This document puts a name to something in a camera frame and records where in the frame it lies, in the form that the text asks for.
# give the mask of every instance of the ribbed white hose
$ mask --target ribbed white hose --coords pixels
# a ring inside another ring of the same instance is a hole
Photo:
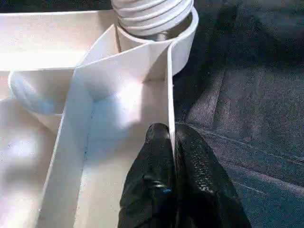
[[[170,30],[191,12],[193,0],[112,0],[120,25],[132,35]]]

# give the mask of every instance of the finger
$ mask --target finger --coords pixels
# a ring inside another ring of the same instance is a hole
[[[176,138],[179,176],[184,181],[181,221],[191,217],[197,227],[251,227],[236,189],[200,134],[178,124]]]
[[[119,228],[168,227],[174,212],[174,163],[166,125],[150,126],[120,201]]]

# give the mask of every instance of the white plastic compartment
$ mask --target white plastic compartment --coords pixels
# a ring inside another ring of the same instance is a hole
[[[39,118],[16,99],[0,101],[1,228],[35,225],[57,135],[41,123],[49,117]]]
[[[74,67],[115,20],[112,10],[0,15],[1,228],[35,226]]]
[[[144,41],[113,25],[92,46],[71,81],[36,227],[117,226],[148,127],[168,125],[174,146],[172,76],[188,60],[195,10],[192,17],[174,40]]]

